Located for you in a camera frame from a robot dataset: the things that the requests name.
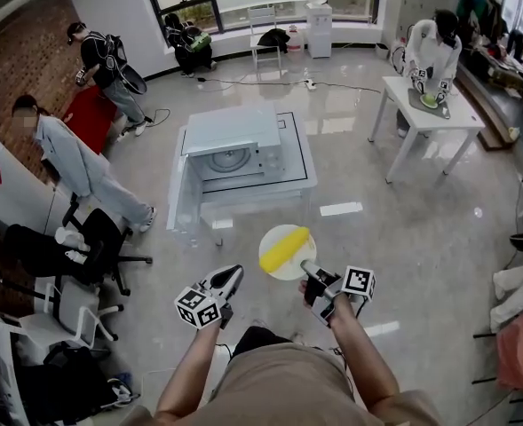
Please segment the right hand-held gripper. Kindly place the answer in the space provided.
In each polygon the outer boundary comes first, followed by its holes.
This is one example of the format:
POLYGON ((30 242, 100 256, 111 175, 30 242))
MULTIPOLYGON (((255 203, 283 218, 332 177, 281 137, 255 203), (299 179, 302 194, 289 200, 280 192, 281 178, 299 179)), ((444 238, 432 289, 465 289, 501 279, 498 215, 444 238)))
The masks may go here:
POLYGON ((348 265, 345 274, 340 275, 324 270, 309 259, 303 260, 300 266, 307 274, 307 304, 312 314, 327 327, 336 309, 335 299, 340 294, 346 294, 357 306, 356 317, 373 299, 376 277, 371 270, 348 265))

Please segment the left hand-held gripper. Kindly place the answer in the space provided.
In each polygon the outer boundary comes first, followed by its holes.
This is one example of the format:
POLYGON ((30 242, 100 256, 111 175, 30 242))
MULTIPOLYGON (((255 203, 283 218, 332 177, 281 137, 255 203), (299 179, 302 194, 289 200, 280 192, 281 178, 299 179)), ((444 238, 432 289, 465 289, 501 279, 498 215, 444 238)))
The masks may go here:
POLYGON ((240 264, 227 265, 184 288, 174 301, 179 317, 196 329, 216 322, 224 329, 234 315, 229 299, 239 288, 243 274, 240 264))

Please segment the white round plate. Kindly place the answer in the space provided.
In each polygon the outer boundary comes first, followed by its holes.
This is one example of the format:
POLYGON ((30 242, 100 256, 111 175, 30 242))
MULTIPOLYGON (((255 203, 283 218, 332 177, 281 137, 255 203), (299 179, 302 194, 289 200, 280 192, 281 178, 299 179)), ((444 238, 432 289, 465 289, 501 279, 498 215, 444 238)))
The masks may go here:
MULTIPOLYGON (((270 229, 261 239, 258 248, 258 256, 263 256, 280 240, 285 238, 289 233, 293 233, 298 228, 298 225, 277 225, 270 229)), ((308 259, 315 262, 317 257, 317 248, 312 235, 308 236, 305 244, 298 249, 298 251, 284 264, 282 264, 275 272, 263 272, 269 274, 277 280, 289 281, 298 280, 305 276, 300 264, 308 259)))

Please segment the yellow corn cob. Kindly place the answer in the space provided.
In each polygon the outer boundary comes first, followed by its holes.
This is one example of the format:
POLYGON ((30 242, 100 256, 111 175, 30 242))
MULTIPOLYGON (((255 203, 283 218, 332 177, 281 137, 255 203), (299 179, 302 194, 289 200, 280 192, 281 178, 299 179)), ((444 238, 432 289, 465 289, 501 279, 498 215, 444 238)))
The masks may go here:
POLYGON ((276 272, 308 242, 309 236, 310 231, 307 227, 297 227, 259 258, 259 266, 267 273, 276 272))

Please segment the white microwave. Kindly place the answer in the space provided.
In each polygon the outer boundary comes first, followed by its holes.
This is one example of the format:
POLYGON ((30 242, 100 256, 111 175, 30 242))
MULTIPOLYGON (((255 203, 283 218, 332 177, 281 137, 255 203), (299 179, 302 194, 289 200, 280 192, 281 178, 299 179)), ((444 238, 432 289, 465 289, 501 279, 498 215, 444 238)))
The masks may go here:
POLYGON ((180 131, 172 165, 166 228, 197 232, 206 193, 264 185, 284 175, 281 134, 272 102, 193 114, 180 131), (211 154, 248 148, 249 162, 231 173, 209 167, 211 154))

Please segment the person's left forearm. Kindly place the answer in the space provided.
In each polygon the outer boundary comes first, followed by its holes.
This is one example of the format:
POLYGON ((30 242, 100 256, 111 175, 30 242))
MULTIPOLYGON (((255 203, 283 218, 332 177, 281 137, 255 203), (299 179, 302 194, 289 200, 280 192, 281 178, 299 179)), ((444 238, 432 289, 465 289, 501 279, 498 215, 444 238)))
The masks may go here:
POLYGON ((154 418, 162 426, 171 426, 200 405, 219 331, 215 322, 196 333, 157 403, 154 418))

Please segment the person's right forearm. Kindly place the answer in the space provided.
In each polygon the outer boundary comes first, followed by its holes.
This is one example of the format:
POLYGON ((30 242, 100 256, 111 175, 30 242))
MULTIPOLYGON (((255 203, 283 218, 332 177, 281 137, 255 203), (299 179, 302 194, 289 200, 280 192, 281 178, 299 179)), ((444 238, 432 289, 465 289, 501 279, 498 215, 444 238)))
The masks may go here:
POLYGON ((337 344, 345 356, 354 385, 369 411, 380 402, 400 393, 400 387, 383 357, 356 319, 346 294, 334 299, 335 310, 329 319, 337 344))

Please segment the white sneaker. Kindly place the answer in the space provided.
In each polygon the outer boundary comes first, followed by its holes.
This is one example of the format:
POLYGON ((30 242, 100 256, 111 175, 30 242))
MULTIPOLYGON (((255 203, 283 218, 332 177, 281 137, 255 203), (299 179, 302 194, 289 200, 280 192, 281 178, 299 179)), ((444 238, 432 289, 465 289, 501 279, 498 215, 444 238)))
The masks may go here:
POLYGON ((115 394, 116 400, 113 407, 125 407, 137 400, 140 395, 131 388, 132 377, 128 373, 120 373, 107 380, 107 384, 115 394))

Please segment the white office chair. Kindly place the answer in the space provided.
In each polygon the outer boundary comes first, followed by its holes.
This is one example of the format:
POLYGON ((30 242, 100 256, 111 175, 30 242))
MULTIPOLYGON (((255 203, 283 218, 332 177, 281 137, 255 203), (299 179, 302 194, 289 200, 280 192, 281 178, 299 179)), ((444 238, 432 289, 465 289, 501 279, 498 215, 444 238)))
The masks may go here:
POLYGON ((70 280, 62 289, 47 283, 43 309, 20 318, 19 323, 26 336, 41 348, 67 343, 93 350, 98 331, 109 342, 118 340, 118 335, 107 330, 101 319, 123 311, 122 304, 100 309, 99 288, 85 288, 70 280))

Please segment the grey cutting mat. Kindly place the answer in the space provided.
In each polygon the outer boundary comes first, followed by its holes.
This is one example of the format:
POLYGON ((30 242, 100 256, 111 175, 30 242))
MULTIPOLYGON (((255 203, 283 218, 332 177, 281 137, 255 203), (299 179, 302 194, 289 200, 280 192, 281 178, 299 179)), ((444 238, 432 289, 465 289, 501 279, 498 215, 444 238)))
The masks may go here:
POLYGON ((413 88, 408 89, 408 103, 411 107, 413 107, 416 110, 422 111, 427 114, 435 115, 446 120, 450 119, 450 111, 448 109, 447 102, 442 102, 438 104, 436 107, 427 106, 422 101, 422 95, 413 88))

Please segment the white sack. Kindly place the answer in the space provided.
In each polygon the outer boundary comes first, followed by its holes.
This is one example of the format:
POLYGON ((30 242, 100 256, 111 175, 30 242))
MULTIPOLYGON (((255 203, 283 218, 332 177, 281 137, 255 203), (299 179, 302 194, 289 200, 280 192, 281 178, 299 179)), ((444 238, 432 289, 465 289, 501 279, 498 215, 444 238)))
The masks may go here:
POLYGON ((496 333, 523 312, 523 266, 496 272, 492 280, 499 304, 489 313, 489 327, 496 333))

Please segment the red cabinet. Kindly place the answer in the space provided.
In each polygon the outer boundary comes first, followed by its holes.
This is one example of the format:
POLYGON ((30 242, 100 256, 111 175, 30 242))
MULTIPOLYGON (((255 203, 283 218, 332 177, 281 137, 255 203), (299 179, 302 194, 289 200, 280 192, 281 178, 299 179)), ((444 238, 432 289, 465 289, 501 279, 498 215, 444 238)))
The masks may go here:
POLYGON ((115 114, 115 104, 95 85, 75 95, 64 114, 63 122, 93 152, 100 154, 115 114))

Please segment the black garment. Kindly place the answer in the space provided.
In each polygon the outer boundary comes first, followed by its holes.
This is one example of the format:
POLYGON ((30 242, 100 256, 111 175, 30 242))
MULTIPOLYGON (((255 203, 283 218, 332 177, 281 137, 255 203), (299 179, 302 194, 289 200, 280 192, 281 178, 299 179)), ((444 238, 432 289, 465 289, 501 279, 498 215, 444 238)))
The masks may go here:
POLYGON ((278 48, 279 51, 287 53, 289 40, 290 36, 285 30, 272 28, 261 35, 258 41, 258 46, 275 47, 278 48))

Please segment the white slatted chair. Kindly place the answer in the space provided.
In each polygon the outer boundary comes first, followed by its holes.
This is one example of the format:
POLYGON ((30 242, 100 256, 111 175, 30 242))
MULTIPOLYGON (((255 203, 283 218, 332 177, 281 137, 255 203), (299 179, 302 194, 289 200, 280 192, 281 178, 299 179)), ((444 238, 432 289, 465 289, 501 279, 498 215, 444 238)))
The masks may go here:
POLYGON ((282 76, 282 61, 281 50, 278 45, 264 46, 259 45, 262 36, 270 29, 276 29, 276 13, 272 6, 265 6, 259 8, 248 8, 248 21, 250 27, 250 52, 252 55, 255 72, 258 71, 260 63, 276 61, 279 70, 279 76, 282 76), (261 50, 274 50, 275 54, 272 57, 259 57, 261 50))

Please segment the clothes rack with garments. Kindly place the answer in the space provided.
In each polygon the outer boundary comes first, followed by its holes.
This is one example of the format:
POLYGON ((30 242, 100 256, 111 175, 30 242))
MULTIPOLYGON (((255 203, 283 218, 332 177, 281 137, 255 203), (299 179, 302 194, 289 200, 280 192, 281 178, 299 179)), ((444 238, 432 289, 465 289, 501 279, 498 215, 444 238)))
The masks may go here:
POLYGON ((456 15, 463 47, 473 46, 481 37, 496 43, 509 33, 502 5, 496 0, 459 0, 456 15))

